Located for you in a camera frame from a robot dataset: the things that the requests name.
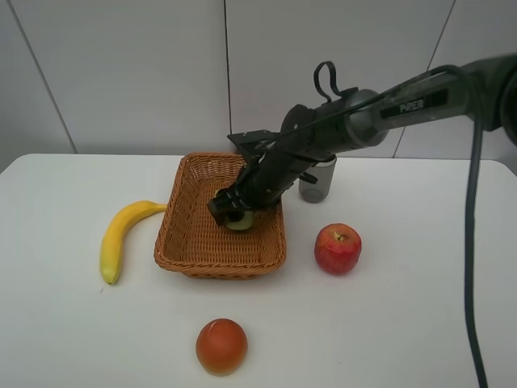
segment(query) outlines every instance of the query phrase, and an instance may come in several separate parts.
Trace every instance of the white table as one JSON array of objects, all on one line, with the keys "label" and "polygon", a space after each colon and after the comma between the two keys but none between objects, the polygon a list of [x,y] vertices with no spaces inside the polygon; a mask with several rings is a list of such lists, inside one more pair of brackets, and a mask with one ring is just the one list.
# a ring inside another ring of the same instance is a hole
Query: white table
[{"label": "white table", "polygon": [[[114,214],[167,201],[180,157],[29,155],[0,175],[0,386],[473,387],[463,318],[468,162],[339,159],[328,199],[284,194],[288,259],[248,281],[194,280],[153,260],[162,216],[129,233],[116,286],[99,274]],[[483,162],[477,326],[490,386],[517,384],[517,179]],[[348,276],[314,262],[331,222],[359,232]],[[195,339],[211,319],[248,335],[246,363],[206,374]]]}]

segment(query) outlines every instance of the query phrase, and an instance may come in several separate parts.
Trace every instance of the wicker basket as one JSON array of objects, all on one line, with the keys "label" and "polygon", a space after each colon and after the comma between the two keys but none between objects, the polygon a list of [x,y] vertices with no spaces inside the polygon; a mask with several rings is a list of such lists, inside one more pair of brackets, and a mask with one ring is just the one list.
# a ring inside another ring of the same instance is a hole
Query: wicker basket
[{"label": "wicker basket", "polygon": [[154,248],[160,267],[191,277],[244,280],[284,263],[281,204],[255,213],[244,232],[218,226],[207,209],[216,190],[233,183],[243,165],[236,154],[194,153],[181,160]]}]

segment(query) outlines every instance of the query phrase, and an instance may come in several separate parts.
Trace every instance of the banana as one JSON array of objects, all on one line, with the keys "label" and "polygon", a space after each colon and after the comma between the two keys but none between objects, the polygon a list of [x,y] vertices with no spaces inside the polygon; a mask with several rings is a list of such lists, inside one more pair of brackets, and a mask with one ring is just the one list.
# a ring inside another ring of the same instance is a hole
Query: banana
[{"label": "banana", "polygon": [[140,200],[120,210],[111,220],[100,248],[100,272],[106,283],[113,285],[119,278],[126,233],[140,220],[166,209],[167,205]]}]

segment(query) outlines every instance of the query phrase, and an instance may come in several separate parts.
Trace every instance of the fruit in basket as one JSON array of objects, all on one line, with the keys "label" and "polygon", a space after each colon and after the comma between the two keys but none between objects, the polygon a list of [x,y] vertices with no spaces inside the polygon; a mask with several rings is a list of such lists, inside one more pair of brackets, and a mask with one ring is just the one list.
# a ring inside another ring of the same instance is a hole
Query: fruit in basket
[{"label": "fruit in basket", "polygon": [[124,236],[140,220],[158,212],[164,212],[167,205],[140,200],[120,210],[106,230],[100,248],[100,272],[109,285],[119,278],[122,267]]},{"label": "fruit in basket", "polygon": [[230,212],[225,216],[225,227],[230,230],[248,230],[253,225],[253,212]]},{"label": "fruit in basket", "polygon": [[215,319],[201,330],[195,342],[195,354],[211,374],[231,374],[244,361],[248,351],[246,333],[231,319]]},{"label": "fruit in basket", "polygon": [[357,264],[361,247],[361,237],[350,226],[330,224],[317,235],[314,257],[324,271],[342,275]]}]

